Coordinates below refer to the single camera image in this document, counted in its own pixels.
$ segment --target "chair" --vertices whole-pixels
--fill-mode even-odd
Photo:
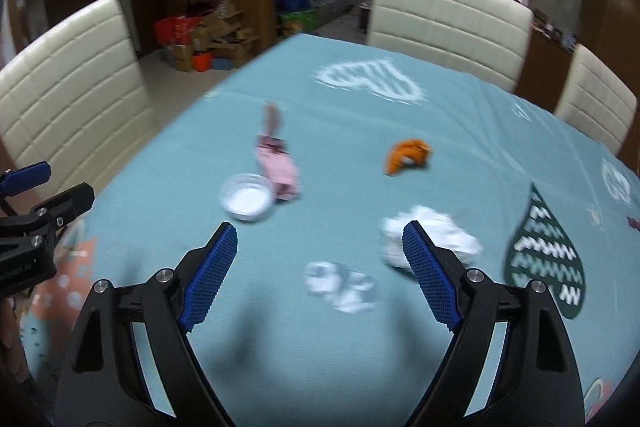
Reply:
[[[156,133],[117,0],[97,0],[0,70],[0,138],[18,168],[42,160],[40,198],[81,182],[98,193]]]
[[[617,154],[637,107],[636,97],[622,80],[578,44],[556,106],[556,117]]]
[[[373,0],[367,44],[513,91],[533,13],[513,0]]]

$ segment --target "screw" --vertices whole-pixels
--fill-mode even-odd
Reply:
[[[480,270],[472,268],[466,272],[466,276],[471,282],[482,282],[484,280],[484,273]]]
[[[173,276],[173,270],[170,268],[162,268],[158,273],[156,273],[156,280],[158,282],[169,282]]]
[[[107,291],[109,287],[109,281],[106,279],[100,279],[97,283],[94,284],[94,291],[96,293],[104,293]]]
[[[535,293],[544,293],[546,290],[546,284],[542,281],[534,280],[531,282],[531,289]]]

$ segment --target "floor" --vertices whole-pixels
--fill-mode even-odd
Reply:
[[[329,39],[364,44],[366,35],[358,29],[359,14],[360,10],[355,7],[350,13],[318,28],[316,34]],[[141,58],[140,68],[156,118],[162,127],[167,126],[208,90],[233,73],[216,70],[182,73],[162,60],[160,50]]]

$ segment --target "blue gripper pad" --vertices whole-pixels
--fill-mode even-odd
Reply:
[[[402,251],[411,265],[433,316],[438,322],[446,324],[449,331],[453,331],[462,320],[456,307],[456,290],[433,252],[411,223],[402,231]]]
[[[178,319],[183,331],[204,321],[211,303],[236,256],[238,234],[229,225],[214,243],[184,290],[184,306]]]
[[[0,183],[0,194],[17,196],[30,188],[38,187],[49,181],[51,167],[47,162],[34,163],[28,167],[4,175]]]

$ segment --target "orange toy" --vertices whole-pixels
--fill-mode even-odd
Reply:
[[[422,140],[405,140],[394,145],[386,157],[385,174],[393,176],[406,165],[406,158],[416,166],[423,167],[431,149]]]

